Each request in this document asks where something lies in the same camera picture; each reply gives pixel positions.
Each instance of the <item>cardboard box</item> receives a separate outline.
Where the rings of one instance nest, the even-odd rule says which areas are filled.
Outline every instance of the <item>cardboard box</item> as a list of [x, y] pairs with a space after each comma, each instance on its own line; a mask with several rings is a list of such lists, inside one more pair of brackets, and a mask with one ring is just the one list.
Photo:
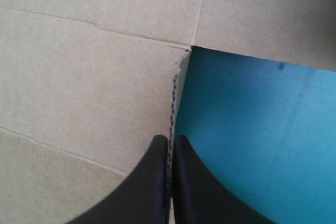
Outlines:
[[[154, 134], [169, 134], [172, 82], [180, 74], [180, 97], [190, 45], [336, 69], [335, 6], [334, 0], [0, 0], [0, 143], [8, 164], [0, 173], [8, 186], [0, 222], [28, 216], [25, 223], [51, 217], [59, 223], [112, 190], [117, 183], [94, 184], [97, 173], [120, 181]], [[22, 169], [9, 165], [23, 154], [33, 167], [30, 183], [71, 192], [60, 204], [67, 208], [25, 190]], [[58, 170], [60, 162], [86, 174]], [[61, 189], [40, 181], [59, 176]], [[83, 186], [96, 191], [77, 187], [83, 176]], [[90, 200], [74, 208], [83, 197]], [[33, 207], [45, 207], [45, 215]]]

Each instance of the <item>teal board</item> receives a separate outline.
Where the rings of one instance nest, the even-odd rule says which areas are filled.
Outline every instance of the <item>teal board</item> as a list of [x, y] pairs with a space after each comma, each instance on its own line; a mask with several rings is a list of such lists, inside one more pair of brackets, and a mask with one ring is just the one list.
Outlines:
[[175, 134], [278, 223], [336, 223], [336, 72], [193, 47]]

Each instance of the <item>dark mark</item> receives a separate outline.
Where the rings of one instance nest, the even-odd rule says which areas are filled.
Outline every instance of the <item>dark mark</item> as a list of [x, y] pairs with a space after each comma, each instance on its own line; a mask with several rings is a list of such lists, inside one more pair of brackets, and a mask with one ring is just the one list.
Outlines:
[[278, 64], [278, 69], [279, 70], [284, 69], [284, 67], [285, 67], [285, 64], [283, 62], [281, 62], [281, 63]]

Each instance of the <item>blue-green surface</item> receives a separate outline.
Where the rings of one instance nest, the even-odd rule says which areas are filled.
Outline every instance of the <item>blue-green surface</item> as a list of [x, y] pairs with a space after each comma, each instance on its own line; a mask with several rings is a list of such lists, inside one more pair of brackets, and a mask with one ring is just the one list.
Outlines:
[[278, 223], [336, 223], [336, 72], [193, 48], [175, 134]]

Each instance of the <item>black object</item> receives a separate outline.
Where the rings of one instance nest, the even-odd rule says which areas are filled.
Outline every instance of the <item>black object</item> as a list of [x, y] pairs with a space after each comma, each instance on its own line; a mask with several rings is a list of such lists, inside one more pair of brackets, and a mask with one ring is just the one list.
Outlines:
[[162, 224], [167, 138], [157, 135], [133, 172], [109, 196], [68, 224]]
[[230, 193], [205, 167], [186, 136], [175, 138], [172, 180], [176, 224], [274, 223]]

